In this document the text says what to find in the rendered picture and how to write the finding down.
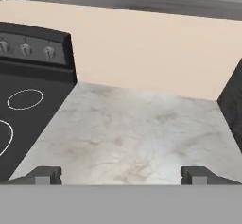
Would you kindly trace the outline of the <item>grey hob knob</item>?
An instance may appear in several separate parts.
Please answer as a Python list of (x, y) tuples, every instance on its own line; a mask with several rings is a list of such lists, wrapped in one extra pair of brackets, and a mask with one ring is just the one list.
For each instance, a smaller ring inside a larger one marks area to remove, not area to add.
[(0, 41), (0, 51), (2, 53), (8, 53), (10, 51), (9, 43), (4, 40), (1, 40)]
[(23, 41), (23, 43), (20, 45), (20, 50), (22, 55), (25, 57), (28, 57), (32, 54), (32, 47), (27, 41)]
[(44, 56), (48, 59), (48, 60), (53, 60), (56, 56), (56, 51), (54, 49), (53, 46), (51, 45), (47, 45), (44, 50), (43, 50)]

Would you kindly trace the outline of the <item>dark grey tall cupboard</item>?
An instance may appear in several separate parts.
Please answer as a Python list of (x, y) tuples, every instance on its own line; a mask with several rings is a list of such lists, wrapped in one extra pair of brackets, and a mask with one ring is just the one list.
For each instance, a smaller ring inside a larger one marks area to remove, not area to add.
[(233, 138), (242, 152), (242, 64), (239, 63), (217, 99)]

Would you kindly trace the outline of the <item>black hob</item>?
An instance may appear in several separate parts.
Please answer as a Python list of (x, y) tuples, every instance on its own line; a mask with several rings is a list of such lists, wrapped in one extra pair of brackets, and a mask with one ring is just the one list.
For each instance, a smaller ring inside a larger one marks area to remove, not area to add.
[[(77, 84), (71, 35), (49, 28), (0, 22), (0, 182), (8, 181)], [(32, 54), (22, 55), (27, 41)], [(47, 45), (56, 56), (48, 60)]]

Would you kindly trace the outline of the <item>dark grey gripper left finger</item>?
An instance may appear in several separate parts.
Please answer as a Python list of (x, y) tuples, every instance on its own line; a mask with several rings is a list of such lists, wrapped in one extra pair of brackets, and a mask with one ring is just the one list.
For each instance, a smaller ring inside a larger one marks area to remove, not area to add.
[(60, 166), (38, 166), (25, 176), (7, 181), (17, 185), (59, 185), (62, 184)]

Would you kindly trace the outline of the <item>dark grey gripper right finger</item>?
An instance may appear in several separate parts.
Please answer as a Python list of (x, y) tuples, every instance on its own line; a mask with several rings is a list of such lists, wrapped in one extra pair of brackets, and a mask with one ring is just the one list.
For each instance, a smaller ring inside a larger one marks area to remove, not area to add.
[(182, 166), (181, 185), (239, 185), (238, 181), (216, 175), (205, 166)]

